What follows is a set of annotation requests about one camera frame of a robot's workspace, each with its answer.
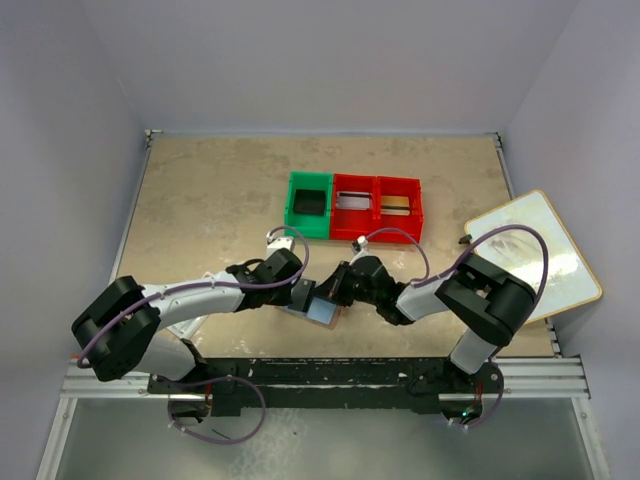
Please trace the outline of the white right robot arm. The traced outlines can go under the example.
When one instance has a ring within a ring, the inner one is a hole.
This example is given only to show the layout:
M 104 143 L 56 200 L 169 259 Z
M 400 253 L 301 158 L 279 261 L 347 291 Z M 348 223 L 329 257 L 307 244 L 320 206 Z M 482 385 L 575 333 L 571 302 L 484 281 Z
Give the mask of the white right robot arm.
M 530 284 L 473 253 L 422 285 L 395 280 L 378 257 L 365 255 L 341 262 L 314 295 L 341 307 L 371 305 L 394 326 L 452 312 L 467 327 L 444 369 L 446 383 L 456 391 L 479 381 L 480 368 L 511 342 L 538 302 Z

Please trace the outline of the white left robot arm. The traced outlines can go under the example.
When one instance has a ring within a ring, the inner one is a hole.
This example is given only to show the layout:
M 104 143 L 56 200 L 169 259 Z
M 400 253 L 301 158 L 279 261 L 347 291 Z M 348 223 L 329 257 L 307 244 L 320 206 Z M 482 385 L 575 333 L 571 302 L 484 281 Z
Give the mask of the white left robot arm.
M 72 324 L 82 348 L 77 367 L 92 369 L 103 382 L 130 372 L 156 374 L 194 392 L 206 378 L 201 356 L 188 341 L 162 331 L 201 316 L 284 306 L 305 267 L 281 248 L 265 260 L 252 259 L 191 282 L 140 285 L 131 276 L 118 278 Z

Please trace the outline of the pink leather card holder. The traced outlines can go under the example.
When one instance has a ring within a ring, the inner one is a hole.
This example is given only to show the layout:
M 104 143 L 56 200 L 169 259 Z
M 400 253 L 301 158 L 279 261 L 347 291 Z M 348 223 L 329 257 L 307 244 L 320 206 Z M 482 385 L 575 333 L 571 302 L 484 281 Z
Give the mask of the pink leather card holder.
M 314 325 L 329 328 L 329 329 L 333 329 L 335 327 L 340 315 L 339 306 L 335 305 L 330 301 L 316 297 L 314 295 L 314 291 L 313 291 L 313 299 L 312 299 L 311 305 L 306 314 L 301 312 L 294 312 L 288 307 L 289 303 L 286 306 L 282 306 L 281 310 L 290 315 L 294 315 L 304 320 L 307 320 L 313 323 Z

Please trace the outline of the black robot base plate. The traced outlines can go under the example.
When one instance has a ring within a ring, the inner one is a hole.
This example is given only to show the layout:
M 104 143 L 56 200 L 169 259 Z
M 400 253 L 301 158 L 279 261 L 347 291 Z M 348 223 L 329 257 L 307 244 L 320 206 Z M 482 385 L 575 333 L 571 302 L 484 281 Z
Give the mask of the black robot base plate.
M 180 380 L 150 377 L 180 416 L 237 417 L 245 409 L 400 409 L 475 420 L 504 392 L 499 367 L 467 374 L 446 357 L 215 358 Z

